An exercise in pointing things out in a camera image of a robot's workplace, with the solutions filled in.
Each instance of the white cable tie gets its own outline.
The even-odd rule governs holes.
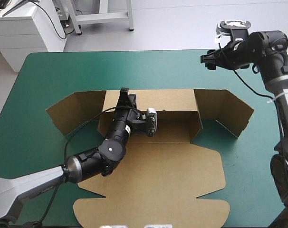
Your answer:
[[[288,94],[288,91],[285,91],[285,92],[282,92],[282,93],[278,94],[278,95],[275,96],[273,99],[268,100],[267,103],[272,103],[272,102],[274,102],[275,100],[277,100],[279,97],[281,97],[281,96],[283,96],[283,95],[285,95],[285,94]]]
[[[221,40],[221,38],[222,38],[222,35],[223,35],[223,32],[220,33],[220,34],[216,34],[215,40],[214,40],[215,44],[219,44],[219,43],[220,43],[220,40]]]

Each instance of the cardboard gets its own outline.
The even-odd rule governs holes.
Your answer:
[[[230,210],[223,200],[196,199],[223,189],[225,178],[218,152],[189,143],[129,143],[113,174],[79,186],[106,196],[74,203],[77,220],[85,228],[220,228]]]
[[[172,224],[174,228],[220,228],[229,214],[222,200],[196,199],[223,189],[225,178],[218,152],[190,144],[202,119],[214,119],[239,136],[253,109],[227,90],[130,90],[137,107],[158,112],[154,137],[133,135],[126,156],[108,177],[79,183],[106,198],[78,199],[75,215],[85,228],[102,225]],[[55,126],[68,134],[95,114],[115,106],[119,91],[76,92],[50,107]],[[105,135],[113,112],[99,119]]]

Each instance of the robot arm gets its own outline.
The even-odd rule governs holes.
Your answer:
[[[272,158],[271,171],[286,209],[270,227],[288,228],[288,38],[281,31],[249,35],[249,27],[248,21],[219,22],[217,33],[230,36],[231,40],[225,47],[219,45],[219,50],[209,50],[201,56],[201,63],[210,70],[222,67],[234,71],[253,63],[253,72],[261,74],[266,90],[274,94],[282,137],[274,148],[279,154]]]
[[[128,88],[121,89],[116,107],[102,144],[68,157],[66,167],[61,165],[15,179],[0,178],[0,227],[8,227],[9,221],[15,223],[24,203],[59,183],[79,183],[100,173],[103,176],[111,174],[125,156],[130,135],[154,136],[156,111],[148,108],[146,116],[142,115],[136,109],[136,95],[128,94]]]

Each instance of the gray floor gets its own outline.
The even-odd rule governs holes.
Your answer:
[[[98,1],[75,0],[75,5],[88,14]],[[111,11],[125,8],[125,0],[109,0]],[[217,48],[215,27],[223,19],[247,19],[250,31],[280,29],[288,35],[288,0],[133,0],[133,9],[133,32],[127,22],[83,25],[83,35],[68,36],[65,51]],[[16,76],[0,54],[0,112]]]

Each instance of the black cable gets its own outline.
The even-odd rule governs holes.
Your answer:
[[[65,162],[65,165],[64,165],[64,168],[67,168],[67,147],[68,147],[68,144],[69,144],[69,143],[71,142],[71,140],[73,139],[73,137],[74,137],[80,130],[82,130],[88,123],[90,123],[91,121],[95,120],[95,119],[96,119],[97,117],[99,117],[101,114],[103,114],[103,113],[105,113],[105,112],[107,112],[107,111],[109,111],[109,110],[117,109],[117,108],[133,109],[133,110],[136,110],[136,111],[138,111],[138,112],[141,113],[141,111],[140,111],[139,109],[132,108],[132,107],[129,107],[129,106],[111,107],[111,108],[105,109],[104,111],[102,111],[102,112],[100,112],[99,114],[95,115],[95,116],[94,116],[93,118],[91,118],[90,120],[88,120],[88,121],[86,121],[85,123],[83,123],[83,124],[81,125],[81,127],[78,128],[78,129],[70,136],[70,138],[68,139],[68,141],[67,141],[67,143],[66,143],[66,145],[65,145],[65,149],[64,149],[64,162]],[[52,203],[53,203],[53,200],[54,200],[54,198],[55,198],[55,196],[56,196],[56,193],[57,193],[57,191],[58,191],[58,188],[59,188],[60,184],[61,184],[62,181],[63,181],[64,176],[65,176],[65,173],[63,173],[63,175],[60,177],[60,179],[59,179],[59,181],[58,181],[58,183],[57,183],[57,185],[56,185],[56,188],[55,188],[55,190],[54,190],[54,192],[53,192],[53,194],[52,194],[52,196],[51,196],[50,202],[49,202],[49,204],[48,204],[48,206],[47,206],[47,208],[46,208],[46,210],[45,210],[45,213],[44,213],[44,215],[42,216],[42,218],[39,220],[38,223],[42,223],[42,221],[43,221],[43,220],[45,219],[45,217],[47,216],[47,214],[48,214],[48,212],[49,212],[49,209],[50,209],[50,207],[51,207],[51,205],[52,205]]]
[[[51,17],[50,17],[49,14],[44,10],[44,8],[42,8],[40,5],[38,5],[36,2],[33,2],[32,0],[28,0],[28,1],[32,2],[34,5],[36,5],[37,7],[41,8],[41,10],[45,12],[45,14],[46,14],[47,17],[49,18],[49,20],[50,20],[50,22],[51,22],[51,24],[52,24],[52,26],[53,26],[53,28],[54,28],[54,30],[55,30],[55,32],[57,33],[57,35],[58,35],[59,38],[61,38],[61,39],[66,39],[66,38],[67,38],[67,34],[66,34],[66,33],[65,33],[65,37],[64,37],[64,38],[62,38],[62,37],[60,36],[60,34],[58,33],[57,29],[55,28],[55,25],[54,25]]]
[[[48,204],[48,206],[47,206],[47,208],[46,208],[46,210],[45,210],[45,213],[43,214],[43,216],[41,217],[41,219],[39,220],[39,223],[42,223],[43,222],[43,220],[45,219],[45,217],[47,216],[47,214],[48,214],[48,212],[49,212],[49,209],[50,209],[50,207],[51,207],[51,205],[52,205],[52,203],[53,203],[53,200],[54,200],[54,198],[55,198],[55,196],[56,196],[56,193],[57,193],[57,191],[58,191],[58,188],[59,188],[59,186],[60,186],[60,184],[62,183],[62,181],[63,181],[63,178],[64,178],[64,174],[60,177],[60,179],[59,179],[59,181],[58,181],[58,184],[56,185],[56,187],[55,187],[55,189],[54,189],[54,192],[53,192],[53,194],[52,194],[52,196],[51,196],[51,199],[50,199],[50,201],[49,201],[49,204]]]
[[[41,8],[42,11],[45,12],[45,14],[46,14],[47,17],[49,18],[49,20],[50,20],[50,22],[51,22],[51,24],[52,24],[52,26],[53,26],[53,28],[54,28],[54,30],[55,30],[55,32],[56,32],[56,34],[58,35],[59,38],[61,38],[61,39],[66,39],[66,38],[67,38],[67,35],[69,35],[69,34],[71,34],[71,33],[74,32],[74,30],[72,30],[72,31],[69,32],[69,33],[65,33],[65,37],[64,37],[64,38],[61,37],[60,34],[58,33],[57,29],[55,28],[55,25],[54,25],[54,23],[53,23],[51,17],[50,17],[49,14],[44,10],[44,8],[42,8],[40,5],[38,5],[36,2],[33,2],[32,0],[28,0],[28,1],[32,2],[33,4],[35,4],[36,6],[38,6],[39,8]]]
[[[258,96],[262,96],[262,97],[267,97],[267,98],[273,99],[273,97],[271,97],[271,96],[269,96],[269,95],[265,95],[265,94],[260,94],[260,93],[256,92],[252,87],[250,87],[250,86],[242,79],[242,77],[237,73],[237,71],[233,69],[233,67],[232,67],[229,59],[228,59],[227,56],[224,54],[224,52],[223,52],[223,50],[222,50],[222,48],[221,48],[220,43],[218,43],[218,46],[219,46],[220,52],[222,53],[222,55],[223,55],[224,58],[225,58],[225,61],[227,61],[230,69],[231,69],[232,71],[234,71],[235,75],[240,79],[240,81],[241,81],[247,88],[249,88],[254,94],[256,94],[256,95],[258,95]]]
[[[67,168],[67,147],[68,147],[68,144],[71,142],[71,140],[73,139],[73,137],[80,131],[82,130],[87,124],[89,124],[91,121],[95,120],[97,117],[99,117],[101,114],[109,111],[109,110],[112,110],[112,109],[117,109],[117,108],[127,108],[127,109],[133,109],[133,110],[136,110],[138,112],[141,112],[139,109],[136,109],[136,108],[132,108],[132,107],[129,107],[129,106],[117,106],[117,107],[111,107],[111,108],[107,108],[105,110],[103,110],[102,112],[100,112],[99,114],[95,115],[94,117],[92,117],[90,120],[84,122],[75,132],[73,132],[73,134],[70,136],[70,138],[68,139],[66,145],[65,145],[65,148],[64,148],[64,167]]]
[[[257,71],[255,70],[256,66],[257,66],[256,63],[254,63],[253,66],[252,66],[252,71],[253,71],[254,74],[258,74],[259,73],[258,68],[257,68]]]
[[[227,63],[229,64],[229,67],[233,70],[232,66],[231,66],[231,63],[229,61],[229,59],[227,58],[227,56],[224,54],[222,48],[221,48],[221,45],[220,43],[218,43],[219,45],[219,49],[221,51],[221,53],[223,54],[225,60],[227,61]],[[267,97],[267,98],[270,98],[273,100],[273,97],[269,96],[269,95],[263,95],[263,94],[260,94],[258,92],[256,92],[253,88],[251,88],[241,77],[240,75],[235,71],[233,70],[234,73],[237,75],[237,77],[243,82],[243,84],[249,88],[254,94],[258,95],[258,96],[262,96],[262,97]],[[287,186],[288,186],[288,167],[287,167],[287,164],[285,162],[285,156],[284,156],[284,153],[283,153],[283,144],[282,144],[282,141],[283,141],[283,132],[282,132],[282,122],[281,122],[281,119],[280,119],[280,112],[279,112],[279,106],[278,106],[278,101],[277,100],[274,100],[274,104],[275,104],[275,108],[276,108],[276,114],[277,114],[277,121],[278,121],[278,127],[279,127],[279,134],[280,134],[280,146],[281,146],[281,152],[279,152],[279,154],[281,154],[282,156],[282,159],[283,159],[283,164],[284,164],[284,170],[285,170],[285,179],[286,179],[286,182],[287,182]]]

